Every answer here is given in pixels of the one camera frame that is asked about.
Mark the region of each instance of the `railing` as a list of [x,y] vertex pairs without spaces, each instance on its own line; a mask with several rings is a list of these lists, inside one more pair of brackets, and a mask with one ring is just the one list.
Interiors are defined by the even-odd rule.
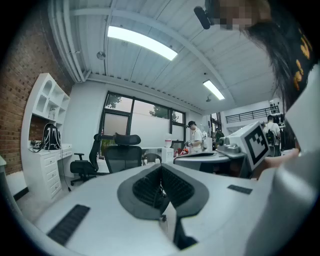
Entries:
[[264,118],[271,114],[280,113],[278,106],[267,107],[255,111],[245,112],[241,114],[233,114],[226,116],[226,123],[241,122],[257,118]]

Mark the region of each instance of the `white ceiling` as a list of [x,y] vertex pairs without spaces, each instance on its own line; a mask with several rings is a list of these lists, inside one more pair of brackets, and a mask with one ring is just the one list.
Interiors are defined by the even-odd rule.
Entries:
[[[70,0],[72,39],[80,51],[77,59],[82,71],[138,84],[206,114],[271,99],[274,76],[265,51],[239,31],[221,30],[217,25],[204,30],[193,11],[204,3]],[[178,55],[169,61],[135,44],[108,38],[107,23],[153,38]],[[105,61],[97,58],[99,51],[105,51]],[[210,91],[203,82],[208,79],[224,100],[212,95],[206,102]]]

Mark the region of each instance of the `black t-shirt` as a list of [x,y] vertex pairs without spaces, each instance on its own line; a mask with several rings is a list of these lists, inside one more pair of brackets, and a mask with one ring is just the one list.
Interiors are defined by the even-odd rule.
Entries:
[[305,89],[309,72],[318,63],[319,57],[314,49],[315,46],[312,45],[293,11],[296,2],[269,0],[269,4],[272,20],[280,27],[290,47],[293,83],[296,93],[299,95]]

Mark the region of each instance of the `man in white shirt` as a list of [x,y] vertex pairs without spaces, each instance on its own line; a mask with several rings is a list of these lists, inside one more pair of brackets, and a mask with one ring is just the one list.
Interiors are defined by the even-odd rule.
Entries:
[[200,153],[202,152],[202,133],[201,130],[197,127],[195,121],[190,121],[188,123],[188,126],[192,130],[192,138],[191,138],[191,144],[192,147],[191,153]]
[[274,156],[280,156],[280,128],[277,123],[274,123],[274,117],[272,115],[268,115],[268,123],[264,127],[263,131],[265,134],[269,132],[269,130],[274,135]]

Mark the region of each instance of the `brick wall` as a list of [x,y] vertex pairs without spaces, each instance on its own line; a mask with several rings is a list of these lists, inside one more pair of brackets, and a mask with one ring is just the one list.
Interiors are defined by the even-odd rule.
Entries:
[[[44,2],[21,26],[0,71],[0,155],[7,162],[6,174],[23,169],[20,157],[22,120],[39,74],[50,73],[68,95],[74,84],[55,45]],[[32,118],[31,139],[41,139],[42,123],[40,118]]]
[[41,141],[48,120],[33,115],[30,122],[29,141]]

